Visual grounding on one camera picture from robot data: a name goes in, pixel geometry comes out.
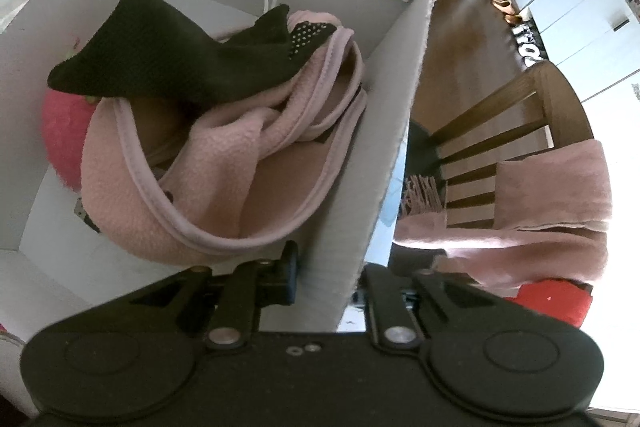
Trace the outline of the white red cardboard box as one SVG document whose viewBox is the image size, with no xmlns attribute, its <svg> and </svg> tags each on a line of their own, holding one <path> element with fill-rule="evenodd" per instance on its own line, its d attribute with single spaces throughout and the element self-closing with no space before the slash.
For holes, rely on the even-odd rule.
<svg viewBox="0 0 640 427">
<path fill-rule="evenodd" d="M 415 426 L 337 332 L 436 0 L 29 0 L 1 35 L 1 320 L 37 426 Z"/>
</svg>

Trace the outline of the black white slippers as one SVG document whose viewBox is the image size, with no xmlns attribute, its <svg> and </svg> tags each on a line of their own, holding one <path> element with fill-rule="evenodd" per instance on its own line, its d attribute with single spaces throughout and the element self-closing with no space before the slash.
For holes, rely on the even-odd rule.
<svg viewBox="0 0 640 427">
<path fill-rule="evenodd" d="M 533 20 L 526 20 L 524 23 L 514 26 L 511 31 L 518 48 L 518 54 L 520 54 L 526 68 L 548 60 L 540 32 Z"/>
</svg>

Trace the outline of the red chair cushion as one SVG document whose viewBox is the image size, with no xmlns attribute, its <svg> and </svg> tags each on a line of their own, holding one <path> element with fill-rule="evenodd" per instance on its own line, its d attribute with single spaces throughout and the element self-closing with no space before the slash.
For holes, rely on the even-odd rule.
<svg viewBox="0 0 640 427">
<path fill-rule="evenodd" d="M 579 329 L 591 307 L 592 296 L 587 286 L 567 280 L 543 280 L 521 286 L 515 297 L 506 300 Z"/>
</svg>

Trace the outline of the near wooden dining chair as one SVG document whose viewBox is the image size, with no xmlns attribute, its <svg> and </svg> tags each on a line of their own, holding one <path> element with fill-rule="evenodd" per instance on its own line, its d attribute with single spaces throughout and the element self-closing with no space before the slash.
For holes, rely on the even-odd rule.
<svg viewBox="0 0 640 427">
<path fill-rule="evenodd" d="M 554 64 L 542 61 L 432 132 L 425 173 L 437 179 L 450 228 L 490 229 L 500 161 L 592 137 L 572 86 Z"/>
</svg>

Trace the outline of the pink fringed scarf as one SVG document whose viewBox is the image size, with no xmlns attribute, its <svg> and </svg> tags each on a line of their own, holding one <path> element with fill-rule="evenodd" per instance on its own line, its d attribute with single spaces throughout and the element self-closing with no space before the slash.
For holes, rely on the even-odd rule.
<svg viewBox="0 0 640 427">
<path fill-rule="evenodd" d="M 444 273 L 464 273 L 487 288 L 555 279 L 592 283 L 608 261 L 612 191 L 602 144 L 580 141 L 501 161 L 495 217 L 488 229 L 450 228 L 435 213 L 401 218 L 396 244 L 442 249 Z"/>
</svg>

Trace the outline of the pink fleece garment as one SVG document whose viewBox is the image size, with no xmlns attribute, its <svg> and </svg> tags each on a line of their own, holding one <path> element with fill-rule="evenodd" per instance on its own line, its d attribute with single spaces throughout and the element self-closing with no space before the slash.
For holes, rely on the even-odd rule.
<svg viewBox="0 0 640 427">
<path fill-rule="evenodd" d="M 366 108 L 354 32 L 299 11 L 300 42 L 329 37 L 281 86 L 217 105 L 181 128 L 157 102 L 107 98 L 81 158 L 81 202 L 124 251 L 187 265 L 285 239 L 322 205 Z"/>
</svg>

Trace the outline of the pink fuzzy plush ball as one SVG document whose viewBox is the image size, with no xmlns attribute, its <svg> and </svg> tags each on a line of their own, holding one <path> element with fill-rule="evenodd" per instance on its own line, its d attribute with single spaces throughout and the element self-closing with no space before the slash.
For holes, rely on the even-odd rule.
<svg viewBox="0 0 640 427">
<path fill-rule="evenodd" d="M 42 139 L 47 160 L 65 186 L 81 189 L 81 158 L 98 98 L 48 89 L 42 106 Z"/>
</svg>

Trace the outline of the white storage cabinet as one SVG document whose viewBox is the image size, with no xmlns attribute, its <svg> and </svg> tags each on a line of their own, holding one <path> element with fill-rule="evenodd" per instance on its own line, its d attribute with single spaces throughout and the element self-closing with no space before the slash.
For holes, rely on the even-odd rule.
<svg viewBox="0 0 640 427">
<path fill-rule="evenodd" d="M 580 101 L 639 72 L 639 17 L 628 0 L 533 0 L 528 14 Z"/>
</svg>

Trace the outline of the black sock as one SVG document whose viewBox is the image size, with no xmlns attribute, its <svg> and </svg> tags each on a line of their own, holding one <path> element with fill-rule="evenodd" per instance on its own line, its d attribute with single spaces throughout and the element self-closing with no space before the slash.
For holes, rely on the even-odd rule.
<svg viewBox="0 0 640 427">
<path fill-rule="evenodd" d="M 209 108 L 291 80 L 337 30 L 292 23 L 280 4 L 219 41 L 164 0 L 119 0 L 74 56 L 53 67 L 50 89 L 91 98 L 158 98 Z"/>
</svg>

